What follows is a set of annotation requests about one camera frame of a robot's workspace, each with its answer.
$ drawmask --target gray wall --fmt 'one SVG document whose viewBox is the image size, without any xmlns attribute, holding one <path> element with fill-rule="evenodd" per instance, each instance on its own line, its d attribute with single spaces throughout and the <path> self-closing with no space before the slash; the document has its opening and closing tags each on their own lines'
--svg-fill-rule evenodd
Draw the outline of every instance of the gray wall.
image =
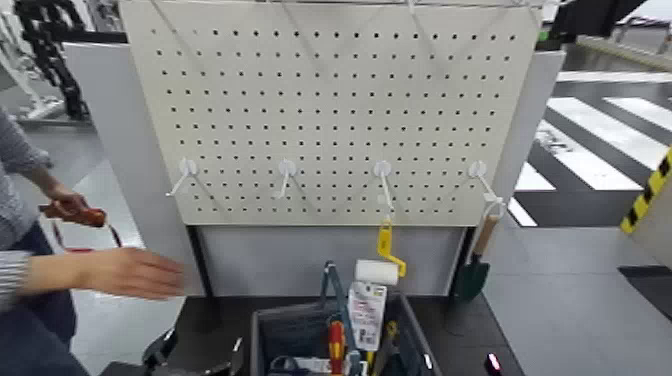
<svg viewBox="0 0 672 376">
<path fill-rule="evenodd" d="M 152 133 L 128 46 L 67 45 L 68 65 L 91 108 L 106 153 L 149 247 L 185 262 L 189 292 L 202 292 L 195 262 Z M 534 130 L 560 68 L 563 53 L 533 56 L 512 131 L 493 185 L 509 197 L 527 157 Z M 216 295 L 316 295 L 322 265 L 333 259 L 344 284 L 358 258 L 376 259 L 377 230 L 366 227 L 202 226 Z M 393 253 L 408 263 L 400 286 L 408 294 L 448 290 L 462 228 L 395 228 Z"/>
</svg>

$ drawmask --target tool box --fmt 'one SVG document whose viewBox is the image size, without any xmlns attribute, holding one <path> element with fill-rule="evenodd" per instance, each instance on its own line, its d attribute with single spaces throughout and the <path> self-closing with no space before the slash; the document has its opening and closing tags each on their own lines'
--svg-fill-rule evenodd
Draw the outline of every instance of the tool box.
<svg viewBox="0 0 672 376">
<path fill-rule="evenodd" d="M 252 376 L 266 376 L 271 362 L 277 357 L 329 358 L 328 323 L 332 317 L 342 315 L 343 310 L 347 315 L 347 303 L 335 268 L 331 277 L 335 277 L 335 281 L 332 278 L 332 283 L 337 298 L 326 298 L 328 266 L 329 263 L 325 267 L 319 301 L 260 310 L 252 315 Z M 398 361 L 389 362 L 384 372 L 378 376 L 442 376 L 413 310 L 402 292 L 388 293 L 384 317 L 384 322 L 393 320 L 397 323 L 399 356 L 394 358 Z M 346 339 L 349 337 L 352 340 L 349 318 L 343 321 L 347 321 Z"/>
</svg>

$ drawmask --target dark gray bin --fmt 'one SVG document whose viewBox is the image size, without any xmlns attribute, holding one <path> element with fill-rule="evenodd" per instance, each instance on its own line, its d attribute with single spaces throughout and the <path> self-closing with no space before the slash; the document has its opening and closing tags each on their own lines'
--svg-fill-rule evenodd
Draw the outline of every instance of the dark gray bin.
<svg viewBox="0 0 672 376">
<path fill-rule="evenodd" d="M 338 314 L 335 299 L 320 309 L 316 303 L 256 311 L 252 315 L 251 376 L 265 376 L 277 356 L 329 358 L 327 320 Z M 390 291 L 385 322 L 396 320 L 399 353 L 406 376 L 442 376 L 406 297 Z"/>
</svg>

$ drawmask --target person's arm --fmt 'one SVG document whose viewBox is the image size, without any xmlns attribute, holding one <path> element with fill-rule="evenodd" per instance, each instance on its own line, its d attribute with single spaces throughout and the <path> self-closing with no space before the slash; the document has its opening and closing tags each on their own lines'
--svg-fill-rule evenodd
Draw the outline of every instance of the person's arm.
<svg viewBox="0 0 672 376">
<path fill-rule="evenodd" d="M 182 266 L 138 248 L 30 256 L 0 252 L 0 312 L 17 295 L 71 288 L 165 299 L 182 294 Z"/>
<path fill-rule="evenodd" d="M 73 192 L 46 169 L 47 153 L 28 142 L 19 125 L 0 109 L 0 161 L 8 173 L 20 173 L 37 185 L 45 196 L 61 203 L 67 212 L 87 207 L 84 197 Z"/>
<path fill-rule="evenodd" d="M 9 173 L 25 173 L 44 167 L 48 155 L 28 142 L 23 130 L 0 109 L 0 161 Z"/>
</svg>

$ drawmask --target pink light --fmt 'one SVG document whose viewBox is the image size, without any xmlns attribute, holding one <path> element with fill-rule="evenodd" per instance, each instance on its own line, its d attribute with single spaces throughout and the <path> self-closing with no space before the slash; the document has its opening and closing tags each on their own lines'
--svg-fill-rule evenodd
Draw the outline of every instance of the pink light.
<svg viewBox="0 0 672 376">
<path fill-rule="evenodd" d="M 490 364 L 492 364 L 492 367 L 496 371 L 501 371 L 502 370 L 502 368 L 499 366 L 499 360 L 497 360 L 497 357 L 495 356 L 495 354 L 488 354 L 488 359 L 490 359 Z"/>
</svg>

